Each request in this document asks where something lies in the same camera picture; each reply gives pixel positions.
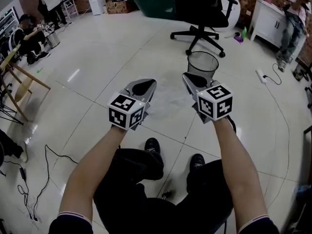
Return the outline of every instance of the wire mesh trash can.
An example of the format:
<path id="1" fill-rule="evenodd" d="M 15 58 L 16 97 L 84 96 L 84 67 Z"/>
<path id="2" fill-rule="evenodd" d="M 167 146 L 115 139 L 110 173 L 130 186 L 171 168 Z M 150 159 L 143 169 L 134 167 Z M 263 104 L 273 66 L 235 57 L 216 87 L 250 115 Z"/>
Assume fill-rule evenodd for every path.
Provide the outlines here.
<path id="1" fill-rule="evenodd" d="M 206 75 L 212 78 L 215 71 L 219 67 L 218 60 L 211 54 L 203 51 L 192 52 L 187 56 L 188 72 L 198 73 L 199 75 Z"/>

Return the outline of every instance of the black office chair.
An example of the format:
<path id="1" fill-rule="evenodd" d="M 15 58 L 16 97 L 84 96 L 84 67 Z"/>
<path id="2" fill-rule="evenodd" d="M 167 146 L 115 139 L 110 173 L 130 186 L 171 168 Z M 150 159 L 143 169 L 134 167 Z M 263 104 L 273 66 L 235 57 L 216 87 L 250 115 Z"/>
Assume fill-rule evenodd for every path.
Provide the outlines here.
<path id="1" fill-rule="evenodd" d="M 189 31 L 172 32 L 171 39 L 175 36 L 195 36 L 190 48 L 185 51 L 187 55 L 192 53 L 192 49 L 201 38 L 217 47 L 220 52 L 220 57 L 225 57 L 223 48 L 212 40 L 209 36 L 214 36 L 219 39 L 219 34 L 206 32 L 205 27 L 223 28 L 229 26 L 228 18 L 230 16 L 232 5 L 238 4 L 235 0 L 228 0 L 229 7 L 226 16 L 222 13 L 221 0 L 175 0 L 175 13 L 178 20 L 182 20 L 191 24 L 198 25 L 198 29 L 194 26 L 190 27 Z"/>

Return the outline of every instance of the white chair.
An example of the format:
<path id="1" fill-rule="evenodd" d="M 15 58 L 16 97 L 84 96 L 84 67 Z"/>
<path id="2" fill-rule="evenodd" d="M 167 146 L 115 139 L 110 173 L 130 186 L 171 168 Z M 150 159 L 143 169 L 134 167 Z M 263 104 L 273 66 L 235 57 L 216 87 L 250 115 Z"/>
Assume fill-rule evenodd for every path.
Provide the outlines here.
<path id="1" fill-rule="evenodd" d="M 230 17 L 228 19 L 229 26 L 227 26 L 225 28 L 215 28 L 215 30 L 217 32 L 227 32 L 227 31 L 230 31 L 237 24 L 238 18 L 239 18 L 239 15 L 240 15 L 240 3 L 239 3 L 238 0 L 235 0 L 235 1 L 237 1 L 238 4 L 233 4 L 233 6 L 232 6 Z M 226 15 L 228 7 L 229 7 L 229 1 L 228 0 L 221 0 L 221 2 L 222 2 L 222 8 L 223 8 L 222 12 L 223 12 L 224 15 Z"/>

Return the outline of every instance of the wooden leg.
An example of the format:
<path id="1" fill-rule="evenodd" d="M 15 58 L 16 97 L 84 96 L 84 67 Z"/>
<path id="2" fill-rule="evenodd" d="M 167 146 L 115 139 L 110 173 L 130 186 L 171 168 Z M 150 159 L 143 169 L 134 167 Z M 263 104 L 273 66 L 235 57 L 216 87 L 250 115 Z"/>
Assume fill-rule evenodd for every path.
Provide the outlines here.
<path id="1" fill-rule="evenodd" d="M 8 65 L 6 65 L 5 68 L 11 73 L 11 75 L 12 75 L 20 84 L 22 84 L 22 81 L 20 80 L 20 78 L 17 77 L 17 75 L 13 72 L 13 70 L 12 70 Z"/>
<path id="2" fill-rule="evenodd" d="M 18 106 L 18 104 L 16 103 L 16 101 L 14 100 L 13 96 L 11 95 L 8 87 L 5 85 L 4 80 L 2 78 L 2 76 L 0 76 L 0 81 L 2 82 L 4 89 L 6 90 L 6 93 L 8 94 L 8 96 L 10 97 L 11 101 L 13 102 L 13 104 L 16 106 L 17 110 L 19 111 L 19 113 L 24 117 L 24 119 L 26 121 L 28 121 L 27 117 L 25 116 L 25 114 L 23 113 L 23 111 L 20 109 L 20 107 Z"/>
<path id="3" fill-rule="evenodd" d="M 47 88 L 47 89 L 51 89 L 48 85 L 44 84 L 41 80 L 38 80 L 36 77 L 32 76 L 30 73 L 26 72 L 25 70 L 23 70 L 21 67 L 19 67 L 18 65 L 16 65 L 13 62 L 10 62 L 10 65 L 12 65 L 13 67 L 15 67 L 17 70 L 19 70 L 20 72 L 22 72 L 24 75 L 28 76 L 30 79 L 33 79 L 35 82 L 39 83 L 41 86 Z"/>

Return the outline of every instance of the chair base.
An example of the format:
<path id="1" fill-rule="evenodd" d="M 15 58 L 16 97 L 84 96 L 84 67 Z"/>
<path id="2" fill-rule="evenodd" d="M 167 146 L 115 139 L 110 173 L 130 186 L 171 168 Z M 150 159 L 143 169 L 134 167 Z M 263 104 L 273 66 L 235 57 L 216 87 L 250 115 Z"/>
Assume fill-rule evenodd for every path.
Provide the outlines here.
<path id="1" fill-rule="evenodd" d="M 219 40 L 219 34 L 205 31 L 205 26 L 203 25 L 199 25 L 198 29 L 194 26 L 191 26 L 189 31 L 172 32 L 170 34 L 170 39 L 175 39 L 175 36 L 195 36 L 189 49 L 185 51 L 186 55 L 188 56 L 192 53 L 192 49 L 194 48 L 198 40 L 204 39 L 221 51 L 219 54 L 221 58 L 225 57 L 224 49 L 210 38 L 214 37 L 216 40 Z"/>

